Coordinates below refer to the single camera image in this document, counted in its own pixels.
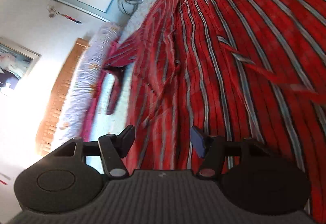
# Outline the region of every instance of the ribbed gray surface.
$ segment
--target ribbed gray surface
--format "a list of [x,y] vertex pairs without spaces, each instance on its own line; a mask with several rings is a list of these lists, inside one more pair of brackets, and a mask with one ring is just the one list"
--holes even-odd
[[246,212],[230,203],[212,181],[190,171],[137,170],[111,181],[93,202],[60,215],[23,211],[9,224],[303,224],[314,223],[303,211],[281,216]]

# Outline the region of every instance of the painting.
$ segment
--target painting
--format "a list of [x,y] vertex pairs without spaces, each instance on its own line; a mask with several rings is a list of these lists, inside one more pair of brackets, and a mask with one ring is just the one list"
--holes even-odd
[[39,57],[39,54],[0,37],[0,93],[10,97]]

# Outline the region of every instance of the bed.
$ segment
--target bed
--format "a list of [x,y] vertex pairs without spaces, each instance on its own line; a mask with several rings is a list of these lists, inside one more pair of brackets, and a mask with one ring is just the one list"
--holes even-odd
[[[127,67],[117,107],[106,115],[114,78],[98,71],[84,139],[135,125],[124,160],[132,172],[196,171],[192,125],[232,141],[253,137],[307,173],[306,211],[324,223],[325,1],[145,0],[101,60]],[[238,162],[229,158],[224,170]],[[101,171],[99,160],[87,163]]]

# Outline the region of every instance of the wooden headboard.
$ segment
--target wooden headboard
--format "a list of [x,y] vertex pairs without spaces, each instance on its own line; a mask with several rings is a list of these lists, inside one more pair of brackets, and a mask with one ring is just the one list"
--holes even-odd
[[39,155],[44,156],[50,152],[53,135],[70,87],[73,73],[83,51],[87,48],[88,42],[86,40],[81,38],[77,39],[54,83],[43,120],[36,134],[36,153]]

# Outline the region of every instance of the striped garment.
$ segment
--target striped garment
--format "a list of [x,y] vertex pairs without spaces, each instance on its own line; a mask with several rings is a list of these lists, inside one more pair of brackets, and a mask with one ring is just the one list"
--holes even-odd
[[251,136],[307,173],[306,210],[325,223],[325,1],[157,0],[107,61],[135,62],[128,170],[198,170],[192,125],[230,141]]

